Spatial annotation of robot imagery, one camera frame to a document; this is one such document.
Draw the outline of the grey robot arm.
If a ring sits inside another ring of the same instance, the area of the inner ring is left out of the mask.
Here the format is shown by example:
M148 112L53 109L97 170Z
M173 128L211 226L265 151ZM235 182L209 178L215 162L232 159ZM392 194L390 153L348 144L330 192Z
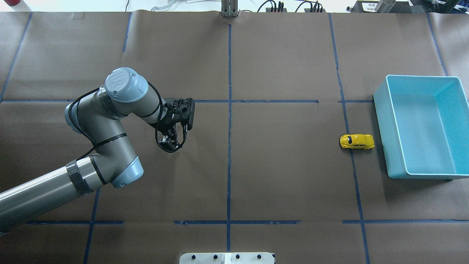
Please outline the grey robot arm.
M194 101L165 98L130 67L70 102L10 102L1 111L1 236L104 186L144 174L122 121L151 129L150 144L174 153L192 127Z

